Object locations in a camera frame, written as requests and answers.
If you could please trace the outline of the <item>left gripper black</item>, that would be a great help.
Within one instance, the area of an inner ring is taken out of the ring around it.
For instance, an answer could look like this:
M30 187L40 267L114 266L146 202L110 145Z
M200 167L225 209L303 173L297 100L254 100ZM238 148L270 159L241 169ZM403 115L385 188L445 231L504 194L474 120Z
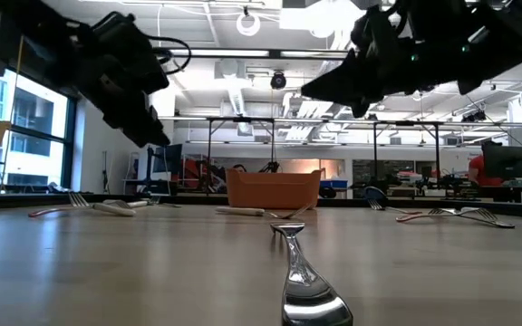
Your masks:
M167 88L169 80L133 17L111 12L95 25L79 26L76 36L78 91L138 147L168 146L150 95Z

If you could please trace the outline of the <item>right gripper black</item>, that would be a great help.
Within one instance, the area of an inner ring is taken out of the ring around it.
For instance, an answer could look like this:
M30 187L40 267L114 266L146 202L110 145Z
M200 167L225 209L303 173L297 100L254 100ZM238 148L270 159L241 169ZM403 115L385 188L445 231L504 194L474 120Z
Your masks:
M465 0L395 0L372 5L351 31L354 50L336 68L301 88L304 96L333 98L362 118L378 96L456 82L476 89L480 7Z

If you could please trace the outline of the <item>orange-handled fork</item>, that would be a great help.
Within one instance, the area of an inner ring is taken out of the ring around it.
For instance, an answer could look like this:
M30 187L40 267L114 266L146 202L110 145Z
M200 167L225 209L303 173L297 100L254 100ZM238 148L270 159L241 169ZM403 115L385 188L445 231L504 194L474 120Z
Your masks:
M370 205L371 209L376 211L392 211L396 213L400 213L407 216L417 215L420 213L420 211L407 211L396 207L391 206L383 206L379 201L376 199L368 199L368 204Z
M103 204L107 204L107 205L111 205L111 206L120 206L120 207L123 207L123 208L128 208L126 206L126 203L123 202L123 201L120 201L120 200L107 200L107 201L102 202L102 203ZM39 210L39 211L35 211L35 212L32 212L32 213L29 213L28 216L29 217L38 217L38 216L43 216L43 215L47 215L47 214L51 214L51 213L57 213L57 212L63 212L63 211L76 211L76 210L86 210L86 209L76 208L76 207L73 207L73 206L70 206L70 207L47 208L47 209L44 209L44 210Z

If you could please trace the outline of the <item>all-metal silver fork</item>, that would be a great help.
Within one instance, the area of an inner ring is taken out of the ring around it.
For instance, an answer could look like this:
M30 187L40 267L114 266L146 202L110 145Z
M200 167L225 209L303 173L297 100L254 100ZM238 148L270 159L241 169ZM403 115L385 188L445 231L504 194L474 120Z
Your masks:
M514 225L510 223L503 222L498 219L498 217L488 211L485 208L479 208L479 207L462 207L461 209L455 209L455 208L433 208L429 212L430 215L436 215L436 216L445 216L445 215L451 215L451 216L458 216L470 220L474 220L477 222L482 222L485 224L493 225L500 228L515 228Z
M282 326L353 326L345 300L305 258L297 235L304 223L273 223L274 234L285 239L287 274L282 295Z

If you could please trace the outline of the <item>black computer monitor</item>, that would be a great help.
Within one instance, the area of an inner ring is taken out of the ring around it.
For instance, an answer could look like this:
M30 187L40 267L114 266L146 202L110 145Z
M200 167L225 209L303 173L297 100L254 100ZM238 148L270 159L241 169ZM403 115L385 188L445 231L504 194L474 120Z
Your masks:
M178 175L181 170L182 162L182 145L168 145L165 147L156 147L152 155L152 172L162 173L169 172L172 175Z
M522 147L489 146L483 151L488 177L522 177Z

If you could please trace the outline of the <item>overhead black light bar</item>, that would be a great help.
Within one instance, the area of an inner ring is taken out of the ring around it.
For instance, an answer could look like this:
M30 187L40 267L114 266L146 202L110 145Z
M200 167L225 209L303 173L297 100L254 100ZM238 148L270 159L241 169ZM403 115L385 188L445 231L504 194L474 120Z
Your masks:
M193 58L231 58L231 59L268 59L268 60L325 60L342 61L346 51L330 50L259 50L259 49L225 49L225 48L193 48Z

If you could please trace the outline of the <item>large window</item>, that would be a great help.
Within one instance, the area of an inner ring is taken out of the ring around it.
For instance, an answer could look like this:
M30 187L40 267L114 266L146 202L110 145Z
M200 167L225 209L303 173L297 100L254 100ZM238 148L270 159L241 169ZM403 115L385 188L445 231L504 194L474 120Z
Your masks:
M0 77L0 194L47 193L72 175L74 100L16 72Z

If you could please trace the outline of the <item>orange plastic bin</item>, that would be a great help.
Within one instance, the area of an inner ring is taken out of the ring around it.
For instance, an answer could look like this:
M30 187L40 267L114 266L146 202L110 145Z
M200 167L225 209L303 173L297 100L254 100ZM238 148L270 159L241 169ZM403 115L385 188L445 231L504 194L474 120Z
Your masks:
M311 173L250 173L226 171L231 207L298 209L317 205L321 171Z

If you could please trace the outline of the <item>person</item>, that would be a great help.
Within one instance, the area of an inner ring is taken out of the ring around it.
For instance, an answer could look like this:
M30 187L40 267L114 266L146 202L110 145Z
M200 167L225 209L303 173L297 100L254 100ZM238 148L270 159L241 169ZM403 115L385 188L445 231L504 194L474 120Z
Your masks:
M488 140L481 145L481 154L469 162L469 181L478 187L501 187L503 179L488 177L485 170L484 151L488 147L500 147L501 143Z

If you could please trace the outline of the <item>black background rig frame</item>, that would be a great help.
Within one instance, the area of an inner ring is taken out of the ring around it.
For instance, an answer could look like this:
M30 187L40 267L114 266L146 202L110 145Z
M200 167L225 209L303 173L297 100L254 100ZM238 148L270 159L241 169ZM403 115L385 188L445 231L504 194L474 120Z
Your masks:
M218 125L221 127L226 121L231 121L235 123L248 123L252 124L253 122L257 122L261 127L264 127L266 123L270 123L272 128L268 131L271 136L271 158L269 160L270 163L274 163L276 161L276 144L275 144L275 131L276 131L276 119L275 118L262 118L262 117L246 117L243 115L237 115L235 117L206 117L208 121L208 152L207 152L207 174L206 174L206 185L205 185L205 194L208 197L210 195L210 183L211 183L211 147L212 147L212 136L215 134L216 130L213 129L213 123L215 121L220 121Z
M378 172L378 130L377 127L382 124L386 126L394 125L396 127L414 127L420 126L424 130L427 129L427 126L432 126L434 131L429 131L429 134L435 139L435 162L437 168L437 178L440 178L440 141L439 141L439 132L440 126L443 125L442 121L415 121L415 120L375 120L372 123L372 132L373 132L373 176L372 180L374 182L379 181L379 172Z

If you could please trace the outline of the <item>black aluminium table frame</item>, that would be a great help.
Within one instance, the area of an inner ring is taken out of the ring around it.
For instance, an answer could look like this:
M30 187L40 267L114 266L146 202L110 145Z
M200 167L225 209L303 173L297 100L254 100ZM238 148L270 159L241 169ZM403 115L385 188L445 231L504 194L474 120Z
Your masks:
M163 197L161 203L171 203L178 205L203 205L203 206L226 206L226 197L196 196L196 197ZM12 194L0 195L0 208L18 208L29 206L60 206L69 205L67 195L62 194ZM479 201L460 201L460 200L434 200L434 199L390 199L389 206L396 208L461 208L482 207L495 215L519 216L522 217L522 204L499 203L499 202L479 202Z

